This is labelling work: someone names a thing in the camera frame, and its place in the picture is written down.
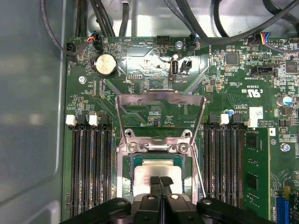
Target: connector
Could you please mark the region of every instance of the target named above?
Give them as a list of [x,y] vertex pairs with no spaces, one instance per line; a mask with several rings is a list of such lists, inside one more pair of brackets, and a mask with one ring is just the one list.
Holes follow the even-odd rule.
[[250,69],[250,76],[251,77],[260,77],[263,75],[269,75],[269,76],[273,76],[273,77],[277,77],[278,76],[278,71],[276,68],[274,67],[268,67],[268,66],[262,66],[262,67],[254,67],[252,69]]

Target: white label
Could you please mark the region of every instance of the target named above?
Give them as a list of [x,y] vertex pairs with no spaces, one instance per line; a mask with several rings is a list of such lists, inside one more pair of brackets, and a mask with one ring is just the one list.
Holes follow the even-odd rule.
[[250,107],[249,118],[263,119],[263,107]]

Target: metal bracket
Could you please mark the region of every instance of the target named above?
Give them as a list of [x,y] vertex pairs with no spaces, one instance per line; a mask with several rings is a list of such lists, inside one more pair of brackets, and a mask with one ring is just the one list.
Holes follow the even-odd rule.
[[[124,129],[120,114],[120,106],[130,104],[146,105],[157,99],[167,100],[170,104],[200,106],[201,110],[199,110],[197,115],[193,131],[184,130],[181,137],[153,139],[151,137],[136,137],[132,129]],[[127,156],[129,153],[146,153],[148,151],[166,151],[168,153],[180,153],[192,156],[192,170],[197,170],[202,190],[204,192],[199,166],[196,166],[198,164],[198,157],[196,154],[197,147],[195,144],[195,138],[203,118],[206,98],[204,96],[183,96],[178,91],[174,90],[155,89],[144,91],[140,95],[119,95],[116,97],[115,103],[121,129],[121,142],[117,148],[117,197],[122,197],[123,156]]]

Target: green circuit board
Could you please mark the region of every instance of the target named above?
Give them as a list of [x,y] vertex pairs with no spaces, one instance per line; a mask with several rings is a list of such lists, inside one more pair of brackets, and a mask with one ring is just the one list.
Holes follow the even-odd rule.
[[[70,44],[79,47],[85,41],[86,38],[72,38]],[[181,48],[176,47],[178,41],[183,44]],[[269,42],[279,47],[299,48],[299,42],[290,40],[277,38],[270,39]],[[230,169],[232,179],[229,181],[232,182],[230,189],[233,196],[228,196],[229,203],[269,220],[277,220],[276,198],[283,196],[284,186],[299,189],[298,53],[281,54],[262,44],[250,45],[248,40],[240,40],[227,46],[209,46],[197,39],[191,46],[188,36],[109,37],[102,38],[100,48],[101,51],[90,43],[76,58],[69,60],[67,65],[66,115],[75,115],[77,121],[82,117],[88,121],[89,115],[98,115],[100,124],[105,124],[99,139],[102,142],[105,139],[106,142],[99,143],[100,156],[95,157],[93,141],[96,140],[92,129],[87,133],[85,129],[80,129],[75,136],[73,128],[66,125],[63,220],[92,208],[97,203],[119,196],[117,148],[121,141],[121,130],[115,99],[121,94],[139,95],[150,89],[173,89],[186,96],[206,97],[204,117],[195,142],[208,195],[228,202],[225,197],[219,196],[220,192],[214,193],[215,184],[207,183],[210,180],[208,176],[216,176],[218,170],[221,170],[217,164],[221,163],[222,156],[228,159],[227,154],[221,154],[222,148],[226,149],[223,146],[220,149],[217,147],[221,135],[225,137],[227,134],[234,143],[227,142],[225,148],[228,148],[229,153],[234,156],[232,158],[236,160],[235,164],[233,159],[228,164],[240,168],[239,171]],[[116,59],[117,72],[114,76],[104,78],[93,68],[91,61],[101,54],[110,54]],[[175,78],[170,78],[170,65],[174,55],[175,58],[178,57],[179,73]],[[188,61],[192,62],[192,66],[187,72],[183,72],[182,64]],[[260,73],[257,70],[254,73],[255,69],[264,67],[271,69]],[[292,99],[292,103],[288,106],[278,105],[278,101],[286,96]],[[178,137],[185,129],[192,130],[200,110],[202,108],[194,105],[171,105],[157,100],[148,105],[121,106],[120,117],[125,129],[134,130],[136,136],[163,139]],[[215,132],[219,138],[213,137],[214,132],[209,124],[211,115],[220,120],[221,115],[228,111],[242,119],[238,133],[235,130],[223,132],[219,128]],[[258,119],[257,127],[244,125],[250,119]],[[208,141],[215,141],[215,145],[208,145]],[[285,144],[290,147],[287,152],[281,150]],[[215,159],[211,159],[212,154],[208,154],[211,153],[211,147]],[[77,154],[74,154],[75,148],[79,150]],[[133,159],[123,158],[121,195],[131,201],[131,166],[137,164]],[[191,158],[178,156],[172,159],[184,169],[183,193],[192,198],[194,183],[190,181]],[[235,191],[233,188],[237,184],[239,190]],[[97,202],[93,198],[96,188],[99,190]]]

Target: cable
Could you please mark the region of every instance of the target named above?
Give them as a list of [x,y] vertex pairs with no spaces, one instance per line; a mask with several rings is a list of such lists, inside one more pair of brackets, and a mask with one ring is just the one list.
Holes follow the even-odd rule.
[[100,14],[103,17],[103,20],[104,20],[104,22],[106,24],[106,27],[108,29],[109,36],[115,36],[113,27],[111,25],[111,22],[110,22],[110,19],[108,17],[108,14],[106,12],[106,9],[105,9],[105,7],[104,7],[104,5],[102,3],[102,0],[95,0],[95,2],[97,3],[97,5],[99,7]]
[[299,49],[297,49],[297,50],[284,50],[284,49],[281,49],[281,48],[276,48],[276,47],[274,47],[274,46],[272,46],[272,45],[270,45],[270,44],[265,44],[265,46],[266,46],[267,48],[270,48],[270,49],[272,49],[272,50],[275,50],[275,51],[278,51],[278,52],[280,52],[280,53],[284,53],[284,54],[299,53]]
[[230,43],[236,42],[240,39],[247,38],[248,36],[250,36],[254,33],[261,32],[262,30],[266,29],[267,27],[271,26],[273,23],[278,21],[283,15],[288,13],[292,8],[294,8],[296,5],[299,4],[299,0],[294,0],[287,7],[285,7],[283,10],[281,10],[281,12],[279,12],[278,14],[276,14],[275,16],[273,16],[272,18],[270,18],[266,22],[262,23],[261,25],[255,27],[255,28],[253,28],[249,31],[246,31],[245,33],[236,35],[236,36],[224,37],[224,38],[215,40],[215,39],[209,38],[205,34],[203,29],[201,28],[201,26],[197,22],[192,10],[190,9],[190,6],[189,6],[188,2],[186,0],[176,0],[176,2],[178,4],[178,7],[181,10],[183,16],[189,21],[190,25],[193,27],[195,32],[200,36],[200,38],[203,41],[207,42],[208,44],[211,44],[211,45],[214,45],[214,46],[230,44]]
[[90,3],[93,7],[93,10],[94,10],[94,13],[95,13],[95,16],[97,17],[97,22],[101,28],[101,31],[102,31],[102,34],[103,36],[108,36],[108,30],[107,30],[107,27],[104,23],[104,20],[102,18],[102,16],[100,15],[100,11],[99,11],[99,8],[95,2],[95,0],[90,0]]
[[121,28],[120,32],[118,34],[119,37],[126,36],[126,31],[128,27],[128,21],[129,21],[129,11],[130,7],[128,3],[122,4],[122,21],[121,21]]
[[164,0],[167,7],[175,14],[176,17],[178,17],[185,26],[190,30],[190,32],[194,35],[195,31],[189,24],[189,22],[186,20],[186,18],[177,10],[177,8],[174,6],[174,4],[171,2],[171,0]]
[[81,36],[87,36],[87,2],[81,0]]
[[49,20],[47,17],[47,13],[46,13],[46,0],[41,0],[41,11],[42,11],[42,16],[43,16],[43,23],[45,25],[45,28],[47,30],[47,33],[49,35],[49,37],[51,38],[51,40],[53,41],[54,45],[60,49],[62,52],[64,52],[65,54],[69,55],[69,56],[76,56],[78,54],[80,54],[88,45],[88,42],[85,42],[78,50],[76,50],[75,52],[70,52],[66,49],[64,49],[60,43],[57,41],[57,39],[55,38],[53,31],[51,30],[50,24],[49,24]]
[[214,15],[214,22],[216,25],[216,28],[218,30],[218,32],[220,33],[220,35],[222,37],[229,37],[228,34],[225,32],[221,21],[220,21],[220,15],[219,15],[219,7],[220,7],[220,2],[222,0],[214,0],[214,7],[213,7],[213,15]]
[[76,12],[76,29],[75,36],[79,37],[81,33],[81,0],[77,0],[77,12]]
[[[275,5],[272,0],[263,0],[263,4],[265,5],[266,9],[273,15],[276,15],[281,11],[281,8],[279,8],[277,5]],[[299,36],[299,20],[289,14],[286,13],[283,17],[281,17],[283,20],[288,21],[290,24],[292,24],[297,32],[297,36]]]

